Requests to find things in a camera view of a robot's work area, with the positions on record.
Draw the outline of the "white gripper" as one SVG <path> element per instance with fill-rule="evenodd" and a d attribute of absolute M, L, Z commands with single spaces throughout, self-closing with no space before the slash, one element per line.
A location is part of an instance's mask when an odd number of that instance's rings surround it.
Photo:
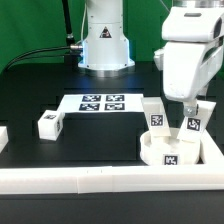
<path fill-rule="evenodd" d="M 224 59 L 223 38 L 206 43 L 170 41 L 154 52 L 157 68 L 163 72 L 167 99 L 184 102 L 185 117 L 198 114 L 196 97 L 221 69 Z"/>

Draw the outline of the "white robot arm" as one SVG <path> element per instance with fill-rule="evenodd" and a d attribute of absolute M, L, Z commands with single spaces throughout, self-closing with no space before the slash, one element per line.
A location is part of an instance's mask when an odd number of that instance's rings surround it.
<path fill-rule="evenodd" d="M 123 34 L 123 0 L 86 0 L 88 35 L 81 40 L 79 66 L 98 73 L 130 67 L 129 41 Z M 166 45 L 154 53 L 163 72 L 167 99 L 181 102 L 183 114 L 198 114 L 197 97 L 224 61 L 224 0 L 173 0 L 162 25 Z"/>

